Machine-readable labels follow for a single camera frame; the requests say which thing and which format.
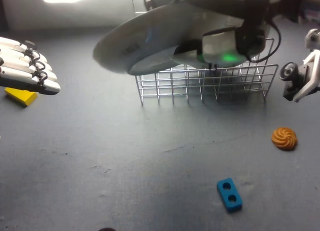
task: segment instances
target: metal wire rack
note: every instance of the metal wire rack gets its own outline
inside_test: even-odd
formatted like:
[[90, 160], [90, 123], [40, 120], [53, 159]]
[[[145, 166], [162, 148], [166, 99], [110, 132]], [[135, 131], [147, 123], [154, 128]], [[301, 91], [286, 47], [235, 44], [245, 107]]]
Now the metal wire rack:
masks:
[[[135, 15], [145, 13], [137, 11], [136, 0], [132, 0]], [[259, 60], [273, 50], [275, 40], [266, 39], [266, 49], [254, 57]], [[136, 86], [141, 104], [145, 98], [170, 97], [175, 103], [175, 97], [185, 96], [189, 103], [190, 96], [200, 96], [202, 102], [205, 96], [212, 95], [217, 101], [222, 97], [245, 100], [251, 94], [261, 94], [265, 100], [274, 81], [279, 66], [268, 64], [269, 59], [263, 63], [251, 63], [249, 61], [231, 68], [197, 69], [188, 65], [178, 65], [174, 68], [160, 71], [154, 74], [139, 75], [135, 77]]]

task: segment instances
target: white wall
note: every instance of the white wall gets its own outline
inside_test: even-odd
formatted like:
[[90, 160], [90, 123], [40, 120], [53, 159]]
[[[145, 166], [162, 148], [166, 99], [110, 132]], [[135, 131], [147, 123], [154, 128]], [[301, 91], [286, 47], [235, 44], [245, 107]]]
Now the white wall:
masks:
[[134, 17], [132, 0], [3, 0], [12, 30], [118, 26]]

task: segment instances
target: table surface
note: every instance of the table surface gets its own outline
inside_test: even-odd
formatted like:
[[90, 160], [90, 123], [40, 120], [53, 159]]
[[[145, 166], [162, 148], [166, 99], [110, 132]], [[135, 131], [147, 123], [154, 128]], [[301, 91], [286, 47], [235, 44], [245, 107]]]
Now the table surface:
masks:
[[[270, 64], [301, 64], [312, 25], [278, 21]], [[320, 96], [266, 103], [146, 99], [133, 76], [92, 59], [107, 29], [11, 33], [37, 43], [62, 87], [28, 108], [0, 96], [0, 230], [301, 231], [320, 226]], [[298, 147], [271, 142], [278, 127]], [[232, 178], [243, 209], [228, 214], [217, 182]]]

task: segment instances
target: green light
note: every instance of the green light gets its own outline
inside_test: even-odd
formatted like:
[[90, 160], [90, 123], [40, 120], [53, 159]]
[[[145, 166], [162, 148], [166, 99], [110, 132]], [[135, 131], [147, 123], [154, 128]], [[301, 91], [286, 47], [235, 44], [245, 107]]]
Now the green light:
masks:
[[237, 62], [238, 61], [238, 57], [233, 54], [224, 54], [222, 56], [222, 59], [225, 62]]

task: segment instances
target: blue block with two holes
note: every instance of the blue block with two holes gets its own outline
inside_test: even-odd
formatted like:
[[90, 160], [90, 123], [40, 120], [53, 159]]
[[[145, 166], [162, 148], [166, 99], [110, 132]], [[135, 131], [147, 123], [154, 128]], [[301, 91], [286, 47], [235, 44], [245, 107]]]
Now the blue block with two holes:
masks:
[[242, 199], [232, 178], [219, 181], [216, 187], [228, 212], [232, 213], [241, 210]]

